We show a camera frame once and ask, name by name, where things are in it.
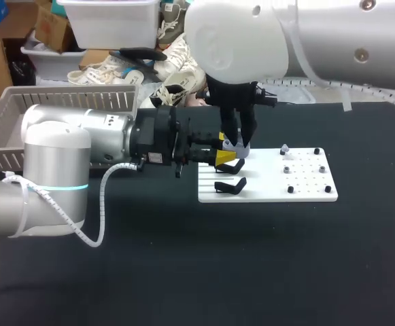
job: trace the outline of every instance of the dark background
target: dark background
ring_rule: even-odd
[[[196,164],[118,171],[100,248],[2,239],[0,325],[395,325],[395,107],[353,107],[256,108],[252,147],[323,147],[337,202],[200,204]],[[214,108],[178,116],[218,129]]]

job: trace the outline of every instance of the yellow block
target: yellow block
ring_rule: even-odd
[[[237,153],[234,151],[220,151],[217,150],[216,166],[221,164],[232,162],[237,158]]]

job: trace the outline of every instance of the black table surface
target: black table surface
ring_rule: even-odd
[[[181,109],[217,130],[214,108]],[[3,239],[0,325],[395,325],[395,107],[256,108],[255,148],[323,147],[334,203],[200,204],[197,167],[118,171],[105,241]],[[101,173],[84,229],[97,237]]]

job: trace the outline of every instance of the white pegboard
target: white pegboard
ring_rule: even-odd
[[[252,149],[245,159],[245,165],[238,175],[216,173],[214,167],[199,164],[199,202],[334,202],[338,192],[325,151],[320,148],[292,148],[286,155],[280,155],[278,149]],[[247,178],[247,185],[237,195],[217,193],[214,183],[224,182],[236,185]],[[330,193],[325,192],[331,186]],[[294,193],[288,193],[288,187],[294,187]]]

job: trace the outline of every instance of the plastic basket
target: plastic basket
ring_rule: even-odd
[[[20,125],[27,109],[34,104],[82,107],[102,111],[137,114],[135,85],[9,87],[0,98],[0,171],[21,171],[24,145]],[[104,168],[107,164],[91,164]]]

